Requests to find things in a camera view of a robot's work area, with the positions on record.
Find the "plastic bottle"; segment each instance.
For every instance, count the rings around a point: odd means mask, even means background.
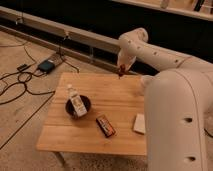
[[[67,90],[69,93],[69,99],[75,109],[75,112],[78,117],[81,117],[87,113],[87,109],[84,106],[83,101],[81,100],[80,95],[78,92],[72,87],[71,84],[67,86]]]

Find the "table top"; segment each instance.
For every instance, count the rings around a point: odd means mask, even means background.
[[[68,100],[67,84],[92,104],[89,113],[78,120],[65,110]],[[119,155],[146,155],[146,138],[133,131],[137,113],[144,111],[139,75],[63,73],[37,149],[59,152],[102,153]],[[96,118],[105,115],[116,134],[105,138]]]

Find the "black device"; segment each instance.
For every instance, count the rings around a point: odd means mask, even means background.
[[[38,69],[44,73],[50,73],[55,67],[64,61],[64,57],[58,53],[52,54],[48,59],[38,65]]]

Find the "white sponge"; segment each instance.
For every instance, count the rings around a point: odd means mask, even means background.
[[[134,123],[134,126],[133,126],[133,130],[135,132],[138,132],[138,133],[141,133],[141,134],[145,134],[146,133],[144,114],[138,113],[136,115],[136,119],[135,119],[135,123]]]

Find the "table leg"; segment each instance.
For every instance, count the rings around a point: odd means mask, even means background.
[[[62,166],[66,165],[66,161],[64,160],[64,157],[61,155],[60,152],[53,152],[56,156],[56,158],[60,161]]]

